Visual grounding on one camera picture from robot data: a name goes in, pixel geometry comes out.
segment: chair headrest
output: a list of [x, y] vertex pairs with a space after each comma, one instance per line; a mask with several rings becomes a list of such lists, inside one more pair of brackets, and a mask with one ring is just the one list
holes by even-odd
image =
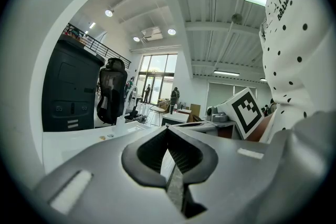
[[107, 69], [114, 69], [114, 70], [125, 70], [124, 62], [119, 58], [110, 58], [107, 60], [106, 64]]

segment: black storage case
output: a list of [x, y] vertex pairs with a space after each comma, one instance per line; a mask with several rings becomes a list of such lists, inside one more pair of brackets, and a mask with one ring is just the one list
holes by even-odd
[[76, 39], [61, 35], [51, 55], [43, 85], [42, 123], [45, 132], [94, 128], [93, 113], [104, 58], [84, 50]]

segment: office chair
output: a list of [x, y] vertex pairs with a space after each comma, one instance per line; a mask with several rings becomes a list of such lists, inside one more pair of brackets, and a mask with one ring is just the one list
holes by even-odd
[[99, 72], [101, 96], [97, 106], [98, 118], [115, 124], [124, 109], [124, 88], [127, 80], [124, 62], [118, 58], [108, 59], [106, 68]]

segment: railing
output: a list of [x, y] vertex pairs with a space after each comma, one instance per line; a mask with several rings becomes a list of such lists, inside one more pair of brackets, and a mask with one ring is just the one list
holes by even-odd
[[[69, 34], [74, 29], [78, 29], [78, 28], [73, 26], [72, 24], [67, 24], [62, 34]], [[86, 35], [82, 30], [80, 29], [78, 30], [79, 30], [79, 33], [81, 34], [80, 42], [83, 45], [85, 45], [85, 47], [89, 48], [90, 50], [94, 51], [100, 56], [103, 56], [105, 60], [109, 58], [119, 58], [124, 62], [126, 68], [130, 67], [131, 61], [127, 60], [125, 57], [122, 57], [120, 54], [106, 47], [103, 43], [100, 43], [93, 37]]]

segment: polka dot shirt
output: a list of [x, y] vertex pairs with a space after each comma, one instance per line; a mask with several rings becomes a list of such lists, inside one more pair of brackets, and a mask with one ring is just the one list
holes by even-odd
[[259, 37], [265, 77], [278, 105], [261, 142], [270, 143], [276, 132], [316, 111], [298, 73], [333, 22], [327, 7], [322, 0], [267, 0]]

